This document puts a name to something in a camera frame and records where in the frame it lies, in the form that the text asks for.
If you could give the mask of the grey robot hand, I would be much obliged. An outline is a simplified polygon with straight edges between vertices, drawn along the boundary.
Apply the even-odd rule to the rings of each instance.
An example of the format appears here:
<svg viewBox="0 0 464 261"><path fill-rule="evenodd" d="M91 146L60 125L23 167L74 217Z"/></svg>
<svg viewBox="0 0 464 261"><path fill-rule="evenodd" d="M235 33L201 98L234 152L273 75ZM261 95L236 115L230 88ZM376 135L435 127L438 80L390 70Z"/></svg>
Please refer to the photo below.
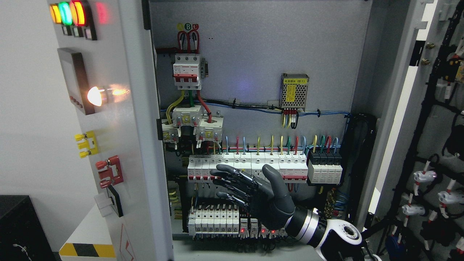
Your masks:
<svg viewBox="0 0 464 261"><path fill-rule="evenodd" d="M228 165L217 165L210 171L220 177L213 181L227 192L217 192L220 198L242 207L268 229L281 229L292 217L295 205L280 173L271 165L264 165L266 179L249 175Z"/></svg>

